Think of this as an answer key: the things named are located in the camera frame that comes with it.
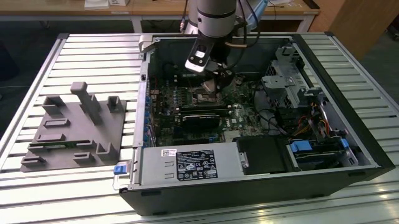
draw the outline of slotted metal tabletop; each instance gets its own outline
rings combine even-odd
[[[140,78],[139,34],[70,35],[50,52],[0,142],[0,223],[390,223],[399,221],[399,171],[360,182],[328,197],[226,208],[159,217],[139,216],[114,189],[114,167],[22,173],[20,161],[44,115],[46,96],[88,83],[98,100],[128,101],[120,160],[132,158]],[[394,164],[399,165],[399,110],[370,74],[334,37],[303,34],[350,104]],[[316,80],[306,69],[311,81]],[[128,183],[123,176],[120,184]]]

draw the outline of blue tab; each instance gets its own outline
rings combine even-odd
[[[308,141],[295,141],[291,143],[290,147],[291,147],[291,151],[294,153],[296,153],[298,151],[311,151],[312,150],[312,146]]]
[[[342,146],[344,148],[348,148],[350,147],[350,144],[348,144],[348,141],[346,139],[342,139]]]
[[[119,165],[114,167],[114,174],[120,175],[120,174],[127,174],[127,165]]]

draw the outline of white table leg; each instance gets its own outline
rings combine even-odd
[[[315,15],[307,15],[304,17],[304,20],[302,20],[299,27],[298,27],[298,33],[306,33],[310,30],[312,21],[314,21]]]
[[[142,16],[140,15],[132,15],[132,25],[134,25],[135,33],[143,33]]]

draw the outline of power supply label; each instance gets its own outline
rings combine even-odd
[[[214,150],[176,153],[179,181],[218,178]]]

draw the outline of gray plastic holder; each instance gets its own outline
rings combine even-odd
[[[64,103],[60,96],[44,100],[47,113],[22,161],[22,172],[119,162],[126,100],[110,96],[107,101],[98,101],[87,93],[86,82],[74,82],[71,92],[80,103]]]

